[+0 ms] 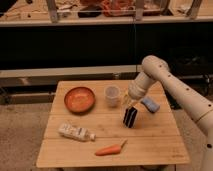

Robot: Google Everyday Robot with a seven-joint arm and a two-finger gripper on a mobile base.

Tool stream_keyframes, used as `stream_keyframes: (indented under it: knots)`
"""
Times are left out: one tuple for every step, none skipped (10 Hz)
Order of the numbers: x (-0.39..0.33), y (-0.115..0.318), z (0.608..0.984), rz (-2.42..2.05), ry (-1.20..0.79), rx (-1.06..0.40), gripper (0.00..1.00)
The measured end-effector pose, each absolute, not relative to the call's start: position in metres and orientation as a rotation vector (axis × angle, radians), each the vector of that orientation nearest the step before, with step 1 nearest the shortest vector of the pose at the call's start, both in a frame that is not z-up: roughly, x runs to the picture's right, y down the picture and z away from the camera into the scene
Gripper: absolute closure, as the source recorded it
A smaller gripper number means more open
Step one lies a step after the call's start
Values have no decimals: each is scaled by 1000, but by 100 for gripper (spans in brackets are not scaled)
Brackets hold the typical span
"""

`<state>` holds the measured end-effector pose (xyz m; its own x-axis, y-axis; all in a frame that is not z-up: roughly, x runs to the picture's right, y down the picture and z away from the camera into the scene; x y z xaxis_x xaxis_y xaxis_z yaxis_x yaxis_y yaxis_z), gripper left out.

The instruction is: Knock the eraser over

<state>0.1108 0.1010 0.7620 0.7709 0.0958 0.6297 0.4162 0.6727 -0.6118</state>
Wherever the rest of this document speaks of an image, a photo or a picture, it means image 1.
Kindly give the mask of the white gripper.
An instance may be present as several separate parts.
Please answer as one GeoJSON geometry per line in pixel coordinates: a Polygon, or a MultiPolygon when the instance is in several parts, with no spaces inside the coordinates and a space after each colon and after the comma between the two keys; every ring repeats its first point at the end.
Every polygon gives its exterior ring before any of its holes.
{"type": "Polygon", "coordinates": [[[124,93],[122,100],[122,107],[124,109],[130,109],[134,107],[141,98],[142,98],[141,90],[128,89],[124,93]]]}

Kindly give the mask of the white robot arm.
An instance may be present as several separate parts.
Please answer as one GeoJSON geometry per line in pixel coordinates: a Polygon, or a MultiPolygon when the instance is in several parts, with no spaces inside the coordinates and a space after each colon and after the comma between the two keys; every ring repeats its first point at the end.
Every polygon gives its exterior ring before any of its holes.
{"type": "Polygon", "coordinates": [[[136,105],[156,81],[160,82],[206,136],[200,171],[213,171],[213,103],[172,75],[164,60],[149,55],[141,67],[142,71],[128,86],[124,108],[136,105]]]}

